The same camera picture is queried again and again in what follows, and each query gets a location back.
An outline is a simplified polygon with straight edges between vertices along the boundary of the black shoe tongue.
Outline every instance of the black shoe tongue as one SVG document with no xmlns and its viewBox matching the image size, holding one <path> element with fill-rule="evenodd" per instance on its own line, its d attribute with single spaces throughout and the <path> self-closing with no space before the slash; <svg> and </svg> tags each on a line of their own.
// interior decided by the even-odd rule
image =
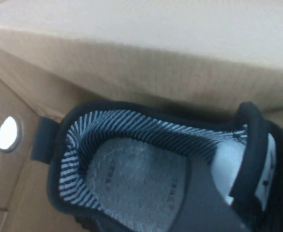
<svg viewBox="0 0 283 232">
<path fill-rule="evenodd" d="M 216 189 L 202 157 L 188 157 L 185 196 L 169 232 L 248 232 L 241 219 Z"/>
</svg>

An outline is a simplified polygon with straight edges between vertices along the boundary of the box flap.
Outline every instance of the box flap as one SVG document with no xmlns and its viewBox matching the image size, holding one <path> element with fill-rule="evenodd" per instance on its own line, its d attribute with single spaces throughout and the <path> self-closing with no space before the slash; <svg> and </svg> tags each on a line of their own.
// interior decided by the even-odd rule
<svg viewBox="0 0 283 232">
<path fill-rule="evenodd" d="M 283 126 L 283 2 L 7 1 L 3 57 L 0 67 L 14 77 L 0 78 L 40 114 L 64 115 L 92 96 L 221 114 L 253 101 Z M 57 90 L 32 93 L 30 80 L 39 78 L 48 89 L 57 79 L 74 86 L 69 96 L 90 96 L 60 106 Z"/>
</svg>

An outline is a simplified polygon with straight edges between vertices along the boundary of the white label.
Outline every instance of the white label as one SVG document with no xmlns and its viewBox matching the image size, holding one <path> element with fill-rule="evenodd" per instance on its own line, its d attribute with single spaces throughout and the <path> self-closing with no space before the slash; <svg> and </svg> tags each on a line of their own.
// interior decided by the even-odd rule
<svg viewBox="0 0 283 232">
<path fill-rule="evenodd" d="M 262 210 L 265 211 L 273 176 L 276 170 L 277 157 L 276 157 L 276 143 L 271 134 L 268 134 L 268 150 L 266 162 L 261 178 L 258 182 L 255 196 L 259 199 L 262 205 Z"/>
</svg>

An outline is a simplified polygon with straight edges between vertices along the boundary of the hole in cardboard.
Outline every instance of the hole in cardboard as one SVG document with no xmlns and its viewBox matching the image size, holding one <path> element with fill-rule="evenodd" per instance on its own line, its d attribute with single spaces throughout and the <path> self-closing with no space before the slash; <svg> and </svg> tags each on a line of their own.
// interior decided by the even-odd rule
<svg viewBox="0 0 283 232">
<path fill-rule="evenodd" d="M 17 121 L 9 116 L 0 126 L 0 150 L 12 152 L 19 143 L 20 129 Z"/>
</svg>

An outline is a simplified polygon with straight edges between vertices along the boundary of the black shoe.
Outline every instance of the black shoe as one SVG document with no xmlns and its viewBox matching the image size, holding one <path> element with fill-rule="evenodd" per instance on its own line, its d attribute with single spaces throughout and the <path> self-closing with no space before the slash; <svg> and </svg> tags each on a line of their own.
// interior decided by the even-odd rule
<svg viewBox="0 0 283 232">
<path fill-rule="evenodd" d="M 283 132 L 243 103 L 228 123 L 127 102 L 41 118 L 32 158 L 53 206 L 104 232 L 283 232 Z"/>
</svg>

